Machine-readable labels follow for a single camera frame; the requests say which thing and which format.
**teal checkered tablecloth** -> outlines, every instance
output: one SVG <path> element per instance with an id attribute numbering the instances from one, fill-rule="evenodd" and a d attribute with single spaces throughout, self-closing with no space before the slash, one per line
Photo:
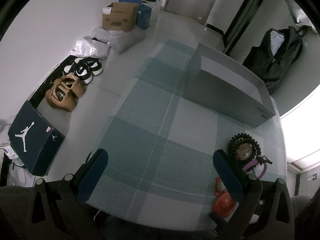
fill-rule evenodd
<path id="1" fill-rule="evenodd" d="M 87 202 L 134 223 L 174 230 L 212 230 L 215 150 L 248 133 L 272 165 L 264 180 L 286 179 L 284 139 L 276 116 L 253 129 L 182 98 L 194 49 L 160 43 L 120 98 L 99 148 L 109 164 Z"/>

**black coiled cable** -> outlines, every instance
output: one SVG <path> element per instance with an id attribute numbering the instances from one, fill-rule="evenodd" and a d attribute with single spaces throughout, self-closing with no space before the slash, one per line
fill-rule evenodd
<path id="1" fill-rule="evenodd" d="M 250 156 L 245 160 L 240 160 L 237 158 L 237 150 L 240 145 L 249 143 L 251 145 L 252 151 Z M 256 156 L 261 155 L 261 148 L 258 142 L 253 139 L 249 134 L 246 133 L 238 133 L 230 140 L 228 144 L 228 155 L 235 162 L 239 163 L 241 167 L 244 167 L 247 163 L 252 161 Z"/>

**jumpman logo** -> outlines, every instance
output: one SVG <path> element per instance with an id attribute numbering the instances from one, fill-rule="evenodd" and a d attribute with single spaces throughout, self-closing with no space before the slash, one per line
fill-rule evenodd
<path id="1" fill-rule="evenodd" d="M 24 152 L 26 153 L 27 150 L 26 150 L 26 135 L 27 135 L 27 132 L 28 130 L 31 128 L 31 126 L 33 126 L 35 124 L 35 122 L 32 122 L 32 124 L 29 126 L 29 127 L 26 127 L 24 130 L 21 131 L 21 134 L 15 134 L 16 137 L 20 137 L 22 138 L 22 141 L 23 141 L 23 149 L 24 149 Z"/>

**black and white sneaker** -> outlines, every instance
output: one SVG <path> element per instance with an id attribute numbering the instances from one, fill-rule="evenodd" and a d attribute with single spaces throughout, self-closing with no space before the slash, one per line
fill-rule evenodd
<path id="1" fill-rule="evenodd" d="M 62 65 L 63 67 L 63 70 L 62 70 L 62 73 L 63 75 L 68 75 L 69 73 L 73 73 L 74 72 L 74 64 L 75 64 L 75 59 L 77 57 L 75 56 L 68 56 L 64 61 L 62 61 L 59 65 Z"/>
<path id="2" fill-rule="evenodd" d="M 94 57 L 86 57 L 81 59 L 89 68 L 92 75 L 97 76 L 103 72 L 102 64 L 100 59 Z"/>
<path id="3" fill-rule="evenodd" d="M 84 85 L 89 84 L 93 79 L 90 68 L 81 60 L 81 58 L 77 58 L 75 63 L 76 64 L 71 67 L 71 69 L 74 69 L 74 74 Z"/>

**white box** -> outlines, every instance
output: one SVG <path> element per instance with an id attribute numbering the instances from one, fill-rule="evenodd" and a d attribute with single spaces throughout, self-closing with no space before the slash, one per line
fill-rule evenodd
<path id="1" fill-rule="evenodd" d="M 276 115 L 264 82 L 227 55 L 199 44 L 183 97 L 253 128 Z"/>

